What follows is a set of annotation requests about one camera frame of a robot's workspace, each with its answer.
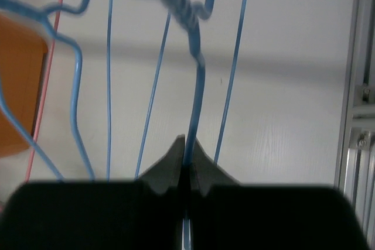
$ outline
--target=red cable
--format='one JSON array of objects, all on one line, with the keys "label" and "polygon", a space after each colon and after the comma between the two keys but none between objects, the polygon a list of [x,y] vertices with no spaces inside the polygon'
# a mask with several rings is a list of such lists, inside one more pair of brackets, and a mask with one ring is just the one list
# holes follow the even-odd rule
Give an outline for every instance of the red cable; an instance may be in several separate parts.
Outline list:
[{"label": "red cable", "polygon": [[[54,25],[53,25],[54,30],[57,30],[57,28],[59,27],[59,21],[60,21],[60,12],[57,12],[56,17],[54,19]],[[54,52],[54,44],[55,44],[55,40],[53,39],[52,44],[51,44],[51,49],[50,49],[50,52],[49,52],[48,58],[47,58],[46,72],[45,72],[45,75],[44,75],[44,78],[43,78],[42,95],[40,97],[40,104],[39,104],[39,109],[38,109],[38,112],[37,112],[36,125],[35,125],[35,130],[34,130],[34,137],[33,137],[34,142],[36,142],[38,140],[40,123],[42,122],[43,109],[45,107],[45,102],[46,102],[46,94],[47,94],[47,88],[48,88],[49,74],[51,72],[51,65],[52,65],[53,52]],[[33,161],[34,161],[34,155],[35,155],[35,150],[32,149],[31,152],[30,152],[30,156],[29,156],[28,169],[26,170],[26,177],[25,177],[26,182],[29,181],[29,179],[30,179],[31,169],[32,169],[32,166],[33,166]]]}]

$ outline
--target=metal frame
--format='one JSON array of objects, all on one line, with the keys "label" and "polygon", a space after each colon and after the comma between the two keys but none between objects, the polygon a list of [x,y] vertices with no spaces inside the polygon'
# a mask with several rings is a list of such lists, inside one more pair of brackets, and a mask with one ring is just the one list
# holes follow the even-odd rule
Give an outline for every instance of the metal frame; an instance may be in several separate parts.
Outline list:
[{"label": "metal frame", "polygon": [[375,249],[375,0],[354,0],[335,186]]}]

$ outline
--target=black object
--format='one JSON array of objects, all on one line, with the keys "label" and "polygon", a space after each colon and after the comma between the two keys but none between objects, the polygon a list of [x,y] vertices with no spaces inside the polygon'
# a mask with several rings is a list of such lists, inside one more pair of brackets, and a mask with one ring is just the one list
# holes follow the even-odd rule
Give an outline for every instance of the black object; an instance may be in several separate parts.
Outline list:
[{"label": "black object", "polygon": [[8,201],[0,249],[368,249],[350,204],[324,187],[243,186],[185,137],[136,181],[29,183]]}]

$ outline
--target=brown object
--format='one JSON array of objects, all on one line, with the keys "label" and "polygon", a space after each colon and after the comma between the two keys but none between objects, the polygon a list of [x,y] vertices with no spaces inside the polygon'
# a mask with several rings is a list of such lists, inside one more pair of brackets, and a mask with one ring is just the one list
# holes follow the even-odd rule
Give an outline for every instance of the brown object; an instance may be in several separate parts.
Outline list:
[{"label": "brown object", "polygon": [[[9,109],[29,134],[33,126],[47,44],[36,32],[0,15],[0,78]],[[0,157],[29,145],[0,111]]]}]

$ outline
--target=white surface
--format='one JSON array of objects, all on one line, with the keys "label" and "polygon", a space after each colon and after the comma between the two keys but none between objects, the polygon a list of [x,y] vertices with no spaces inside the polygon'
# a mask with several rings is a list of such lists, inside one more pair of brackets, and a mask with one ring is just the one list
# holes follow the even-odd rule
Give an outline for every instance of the white surface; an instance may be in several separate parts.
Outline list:
[{"label": "white surface", "polygon": [[[23,0],[41,6],[56,0]],[[64,0],[77,5],[80,0]],[[333,184],[353,0],[248,0],[236,80],[219,164],[251,183]],[[216,0],[201,24],[207,61],[198,138],[213,157],[229,81],[241,0]],[[91,0],[59,30],[84,55],[79,128],[98,177],[105,176],[105,38],[108,0]],[[114,0],[112,21],[112,177],[133,177],[166,11],[158,0]],[[62,173],[87,177],[70,133],[73,52],[56,48],[39,144]],[[141,170],[186,133],[195,66],[174,21]],[[22,182],[28,152],[0,160],[0,198]],[[38,156],[32,179],[52,179]]]}]

